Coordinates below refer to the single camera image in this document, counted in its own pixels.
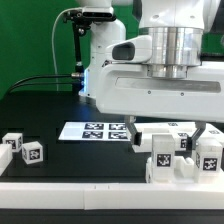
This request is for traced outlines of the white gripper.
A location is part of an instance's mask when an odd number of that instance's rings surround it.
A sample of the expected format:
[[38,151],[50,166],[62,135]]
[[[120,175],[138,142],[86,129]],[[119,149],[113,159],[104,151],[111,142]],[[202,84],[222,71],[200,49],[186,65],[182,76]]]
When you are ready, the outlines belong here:
[[140,146],[142,133],[136,117],[196,121],[187,138],[187,150],[195,150],[206,122],[224,123],[224,62],[205,61],[187,70],[184,79],[154,78],[143,64],[110,64],[102,69],[96,106],[102,113],[128,115],[127,135]]

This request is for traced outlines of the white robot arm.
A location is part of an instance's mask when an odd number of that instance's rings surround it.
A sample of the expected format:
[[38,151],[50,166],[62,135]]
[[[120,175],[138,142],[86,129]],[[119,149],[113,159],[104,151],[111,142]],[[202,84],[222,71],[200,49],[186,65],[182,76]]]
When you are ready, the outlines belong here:
[[124,116],[135,145],[138,117],[190,120],[201,135],[224,123],[224,60],[202,52],[224,31],[224,0],[77,0],[91,29],[84,96]]

